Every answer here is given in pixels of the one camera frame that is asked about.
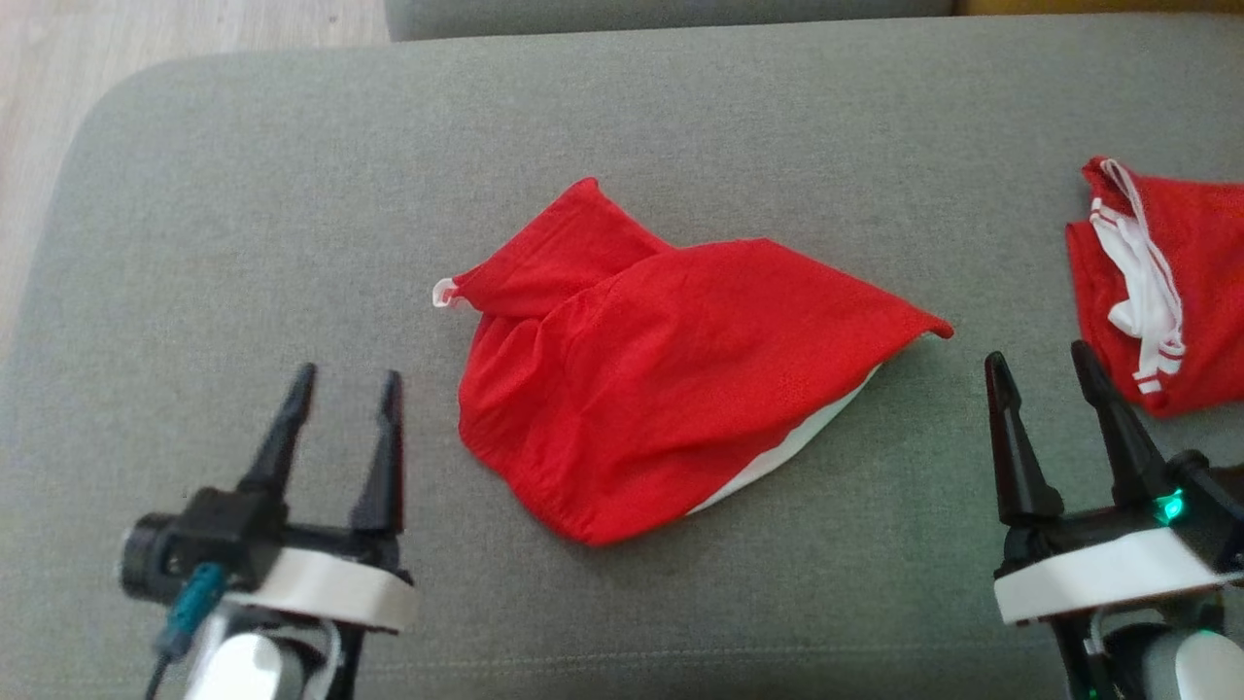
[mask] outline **red garment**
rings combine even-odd
[[[1080,329],[1158,418],[1244,399],[1244,184],[1140,175],[1097,155],[1067,224]]]
[[[673,247],[595,179],[445,282],[483,312],[463,443],[593,546],[704,505],[916,336],[953,332],[770,240]]]

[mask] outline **fabric upholstery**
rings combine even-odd
[[[386,0],[393,41],[949,15],[953,0]]]
[[[994,607],[983,359],[1006,353],[1069,509],[1107,504],[1067,353],[1079,168],[1240,179],[1242,36],[1187,15],[883,20],[141,73],[65,162],[0,383],[0,695],[138,694],[162,612],[116,584],[122,531],[231,485],[311,361],[302,521],[343,522],[383,372],[407,383],[423,607],[368,642],[361,699],[1059,696],[1050,635]],[[429,290],[588,174],[674,245],[766,235],[955,337],[916,342],[720,505],[618,547],[562,541],[460,445],[476,318]],[[1229,464],[1242,420],[1153,430]]]

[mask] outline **white drawstring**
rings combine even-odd
[[[1102,250],[1123,272],[1127,286],[1127,298],[1111,307],[1108,318],[1118,329],[1140,338],[1140,367],[1132,378],[1142,394],[1152,394],[1162,389],[1158,373],[1178,373],[1186,353],[1183,300],[1171,264],[1149,236],[1144,206],[1131,173],[1113,158],[1102,160],[1101,169],[1123,191],[1136,214],[1116,211],[1100,198],[1092,200],[1088,214]]]

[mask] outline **cable connector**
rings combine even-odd
[[[195,567],[182,593],[168,609],[168,622],[156,638],[156,655],[177,663],[185,658],[194,644],[194,634],[208,619],[216,603],[225,594],[228,578],[220,564],[204,563]]]

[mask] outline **wooden floor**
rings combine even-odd
[[[383,0],[0,0],[0,364],[70,139],[147,66],[388,42]]]

